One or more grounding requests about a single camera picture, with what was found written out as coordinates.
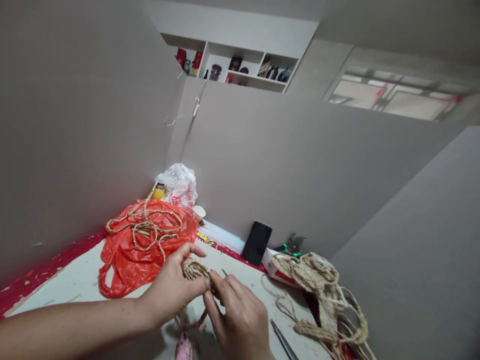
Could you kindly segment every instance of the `table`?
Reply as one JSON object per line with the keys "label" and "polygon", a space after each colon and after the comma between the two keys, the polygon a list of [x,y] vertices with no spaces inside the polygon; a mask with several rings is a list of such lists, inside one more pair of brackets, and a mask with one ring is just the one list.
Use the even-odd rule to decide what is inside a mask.
{"label": "table", "polygon": [[[265,304],[269,317],[276,322],[299,359],[330,360],[330,356],[319,343],[301,336],[293,330],[293,321],[280,312],[275,305],[275,298],[262,287],[261,278],[262,276],[267,277],[267,275],[245,263],[235,260],[199,239],[197,239],[196,244],[207,254],[207,257],[201,260],[203,264],[210,269],[216,270],[219,274],[223,274],[222,269],[224,269],[228,274],[235,275],[238,280],[251,288],[253,293]],[[53,304],[106,300],[100,294],[98,287],[99,268],[103,265],[100,259],[103,245],[104,240],[73,260],[56,276],[44,283],[35,293],[18,304],[16,309],[11,312],[11,315]],[[264,279],[264,283],[274,292],[278,294],[282,292],[282,288],[270,283],[268,278]],[[143,294],[148,286],[145,285],[138,288],[127,295],[127,297],[137,298]],[[297,316],[314,322],[314,318],[302,293],[292,288],[288,288],[287,292],[295,306]],[[198,297],[186,307],[180,316],[183,318],[187,317],[189,322],[194,322],[198,320],[204,308],[202,297]],[[206,325],[205,329],[191,331],[192,339],[198,343],[194,359],[223,359],[213,333],[212,323],[208,317],[204,324]],[[175,350],[180,333],[179,325],[175,320],[171,320],[156,331],[97,354],[94,358],[101,360],[172,360],[175,358]],[[287,360],[288,357],[271,325],[269,340],[271,350],[276,359]]]}

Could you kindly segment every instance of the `hook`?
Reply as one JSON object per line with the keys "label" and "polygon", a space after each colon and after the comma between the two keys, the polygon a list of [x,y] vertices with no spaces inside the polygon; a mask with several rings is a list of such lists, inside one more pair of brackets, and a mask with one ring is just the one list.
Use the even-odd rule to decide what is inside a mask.
{"label": "hook", "polygon": [[173,122],[171,124],[165,124],[167,122],[167,119],[169,118],[169,116],[167,115],[165,120],[163,120],[163,124],[166,125],[166,126],[172,126],[173,124],[175,124],[175,122],[177,121],[177,119],[173,120]]}
{"label": "hook", "polygon": [[202,98],[202,94],[204,93],[205,86],[207,85],[207,79],[205,79],[205,82],[203,83],[203,87],[201,88],[200,95],[195,98],[195,104],[193,105],[193,111],[191,113],[191,117],[195,118],[197,116],[197,112],[199,111],[200,107],[200,99]]}

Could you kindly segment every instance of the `metal tweezers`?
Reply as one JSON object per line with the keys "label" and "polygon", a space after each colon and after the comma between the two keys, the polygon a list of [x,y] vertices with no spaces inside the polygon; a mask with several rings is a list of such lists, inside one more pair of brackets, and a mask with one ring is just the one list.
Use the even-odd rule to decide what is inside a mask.
{"label": "metal tweezers", "polygon": [[277,327],[277,324],[275,324],[275,322],[273,321],[273,319],[270,319],[270,322],[271,322],[271,326],[273,327],[273,331],[275,331],[275,334],[278,336],[278,340],[280,340],[280,344],[283,346],[283,349],[285,350],[286,352],[286,355],[288,356],[288,358],[290,360],[299,360],[299,358],[297,357],[297,355],[295,355],[294,351],[292,350],[292,348],[290,347],[289,343],[287,342],[287,340],[284,338],[284,336],[282,335],[282,332],[280,331],[280,329]]}

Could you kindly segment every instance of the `white plastic bag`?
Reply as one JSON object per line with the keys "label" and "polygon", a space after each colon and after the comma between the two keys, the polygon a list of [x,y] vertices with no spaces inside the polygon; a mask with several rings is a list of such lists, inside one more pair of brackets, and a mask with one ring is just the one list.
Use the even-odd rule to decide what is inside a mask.
{"label": "white plastic bag", "polygon": [[175,163],[158,175],[156,181],[165,185],[165,195],[162,198],[164,202],[192,211],[195,200],[199,197],[193,170]]}

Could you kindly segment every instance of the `jute rope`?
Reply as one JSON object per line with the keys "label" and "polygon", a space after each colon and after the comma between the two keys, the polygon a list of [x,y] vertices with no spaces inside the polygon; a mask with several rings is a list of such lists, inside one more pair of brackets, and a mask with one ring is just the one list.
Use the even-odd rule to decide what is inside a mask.
{"label": "jute rope", "polygon": [[[187,280],[195,280],[196,278],[206,278],[210,280],[210,291],[217,299],[220,300],[219,292],[215,287],[214,283],[212,282],[212,278],[210,277],[210,270],[203,265],[200,261],[192,258],[188,258],[183,262],[183,276]],[[186,324],[182,325],[184,330],[188,329],[196,329],[199,328],[200,325],[204,322],[205,318],[207,317],[207,309],[203,311],[200,316],[200,319],[193,323],[193,324]]]}
{"label": "jute rope", "polygon": [[[305,319],[298,319],[286,293],[284,295],[274,293],[265,286],[262,277],[263,287],[276,298],[275,304],[278,309],[295,321],[293,328],[298,334],[319,342],[335,360],[345,360],[342,344],[349,345],[363,360],[376,360],[367,344],[369,335],[367,320],[352,293],[338,285],[339,273],[331,263],[314,252],[302,256],[300,260],[285,254],[277,254],[272,261],[281,273],[294,279],[304,290],[313,293],[318,301],[321,327]],[[282,303],[283,299],[290,302],[291,310]],[[358,327],[343,313],[345,310],[353,311]]]}
{"label": "jute rope", "polygon": [[[164,249],[162,248],[162,241],[164,240],[168,240],[168,239],[171,239],[171,238],[176,238],[178,237],[177,234],[173,233],[173,232],[176,232],[178,230],[180,230],[183,226],[183,222],[182,222],[182,219],[176,214],[174,213],[173,211],[168,211],[168,210],[149,210],[147,209],[147,203],[148,201],[152,198],[152,195],[154,193],[154,190],[155,188],[157,187],[157,182],[155,182],[155,185],[153,185],[153,188],[151,189],[150,191],[150,194],[148,195],[148,197],[145,199],[145,200],[137,200],[137,204],[135,207],[133,207],[132,209],[130,209],[129,211],[127,211],[127,213],[125,214],[124,217],[122,217],[121,219],[111,219],[109,222],[106,223],[106,229],[111,232],[111,233],[119,233],[121,232],[123,229],[125,228],[128,228],[128,227],[132,227],[132,230],[131,230],[131,235],[133,237],[133,243],[135,244],[135,247],[140,250],[140,251],[143,251],[143,252],[146,252],[148,250],[150,250],[155,244],[158,244],[158,247],[160,248],[160,251],[161,251],[161,254],[163,255],[163,261],[165,262],[167,260],[167,257],[165,256],[165,251]],[[143,209],[142,211],[139,211],[137,212],[137,210],[143,205]],[[173,229],[162,229],[160,228],[158,225],[156,225],[153,221],[151,221],[149,219],[149,213],[150,214],[153,214],[153,213],[162,213],[162,214],[170,214],[172,215],[174,218],[176,218],[176,220],[178,221],[178,223],[180,224],[179,227],[176,227],[176,228],[173,228]],[[129,222],[128,224],[125,224],[123,225],[121,228],[117,229],[117,230],[113,230],[111,227],[110,227],[110,223],[120,223],[122,222],[123,220],[129,218],[129,217],[143,217],[145,219],[145,221],[143,222],[140,222],[140,223],[137,223],[137,222]],[[150,233],[151,233],[151,230],[153,229],[154,233],[155,233],[155,240],[147,247],[141,247],[138,243],[137,243],[137,238],[135,237],[135,233],[139,233],[139,234],[142,234],[142,235],[145,235],[147,237],[150,237]],[[164,233],[163,236],[161,236],[159,238],[159,232],[161,233]]]}

